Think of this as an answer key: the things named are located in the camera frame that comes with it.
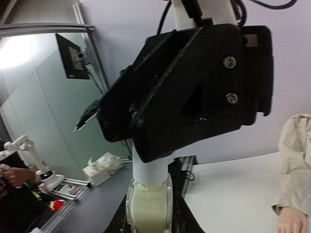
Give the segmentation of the bystander hand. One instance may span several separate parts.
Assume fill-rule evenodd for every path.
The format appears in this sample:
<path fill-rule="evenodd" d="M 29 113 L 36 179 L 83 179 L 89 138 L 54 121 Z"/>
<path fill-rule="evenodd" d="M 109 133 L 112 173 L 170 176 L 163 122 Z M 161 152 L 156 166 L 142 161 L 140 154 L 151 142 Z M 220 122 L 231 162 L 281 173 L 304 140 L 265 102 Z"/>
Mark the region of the bystander hand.
<path fill-rule="evenodd" d="M 13 167 L 1 173 L 13 187 L 20 187 L 24 183 L 33 185 L 36 183 L 36 173 L 32 169 Z"/>

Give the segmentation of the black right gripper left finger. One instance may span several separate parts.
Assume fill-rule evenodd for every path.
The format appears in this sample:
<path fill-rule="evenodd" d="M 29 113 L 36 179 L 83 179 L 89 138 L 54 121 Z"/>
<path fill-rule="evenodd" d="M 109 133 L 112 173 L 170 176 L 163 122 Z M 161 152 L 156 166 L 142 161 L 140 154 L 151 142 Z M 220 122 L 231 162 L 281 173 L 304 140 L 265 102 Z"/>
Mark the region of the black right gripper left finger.
<path fill-rule="evenodd" d="M 104 233 L 131 233 L 131 225 L 127 222 L 126 198 L 127 195 L 122 199 L 122 202 Z"/>

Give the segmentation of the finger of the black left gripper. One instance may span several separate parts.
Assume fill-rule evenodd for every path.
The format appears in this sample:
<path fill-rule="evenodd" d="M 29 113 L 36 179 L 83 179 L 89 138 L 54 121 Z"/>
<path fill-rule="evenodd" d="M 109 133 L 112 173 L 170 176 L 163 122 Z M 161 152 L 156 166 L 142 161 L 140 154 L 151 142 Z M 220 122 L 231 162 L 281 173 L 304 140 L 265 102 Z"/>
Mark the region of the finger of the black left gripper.
<path fill-rule="evenodd" d="M 109 142 L 194 143 L 202 131 L 182 108 L 201 82 L 200 29 L 149 37 L 137 56 L 101 98 L 98 122 Z"/>

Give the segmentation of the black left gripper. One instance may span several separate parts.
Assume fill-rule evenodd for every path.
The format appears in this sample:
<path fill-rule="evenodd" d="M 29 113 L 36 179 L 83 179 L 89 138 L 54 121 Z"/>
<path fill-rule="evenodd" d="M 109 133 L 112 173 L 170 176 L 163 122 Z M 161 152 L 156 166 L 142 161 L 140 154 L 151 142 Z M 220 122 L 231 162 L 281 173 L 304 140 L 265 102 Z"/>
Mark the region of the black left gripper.
<path fill-rule="evenodd" d="M 271 112 L 274 58 L 266 26 L 221 24 L 150 36 L 137 64 L 128 129 L 145 163 Z"/>

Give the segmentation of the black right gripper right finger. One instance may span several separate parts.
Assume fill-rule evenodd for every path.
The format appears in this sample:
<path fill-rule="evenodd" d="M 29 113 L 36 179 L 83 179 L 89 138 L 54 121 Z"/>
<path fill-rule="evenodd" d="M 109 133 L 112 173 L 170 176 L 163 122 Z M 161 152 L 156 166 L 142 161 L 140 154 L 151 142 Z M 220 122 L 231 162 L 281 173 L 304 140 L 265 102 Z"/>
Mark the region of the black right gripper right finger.
<path fill-rule="evenodd" d="M 172 233 L 205 233 L 176 188 L 173 188 Z"/>

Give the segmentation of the white nail polish bottle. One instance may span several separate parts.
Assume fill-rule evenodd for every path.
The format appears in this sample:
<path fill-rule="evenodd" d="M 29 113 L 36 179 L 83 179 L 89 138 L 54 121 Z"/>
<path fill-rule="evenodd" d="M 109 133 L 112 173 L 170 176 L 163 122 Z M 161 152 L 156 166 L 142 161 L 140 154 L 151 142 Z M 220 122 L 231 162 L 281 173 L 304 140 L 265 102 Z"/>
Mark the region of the white nail polish bottle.
<path fill-rule="evenodd" d="M 170 233 L 173 221 L 173 184 L 142 184 L 131 180 L 126 196 L 126 220 L 132 233 Z"/>

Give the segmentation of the white nail polish cap brush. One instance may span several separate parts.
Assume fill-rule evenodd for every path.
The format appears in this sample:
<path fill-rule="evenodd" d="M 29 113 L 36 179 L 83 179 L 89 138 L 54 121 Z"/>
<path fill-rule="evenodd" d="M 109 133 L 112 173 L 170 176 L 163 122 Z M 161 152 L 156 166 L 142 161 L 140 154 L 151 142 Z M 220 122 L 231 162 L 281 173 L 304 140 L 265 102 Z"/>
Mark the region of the white nail polish cap brush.
<path fill-rule="evenodd" d="M 155 183 L 163 183 L 167 180 L 167 157 L 144 163 L 141 160 L 134 144 L 132 144 L 132 152 L 133 178 L 135 181 L 142 184 L 151 185 Z"/>

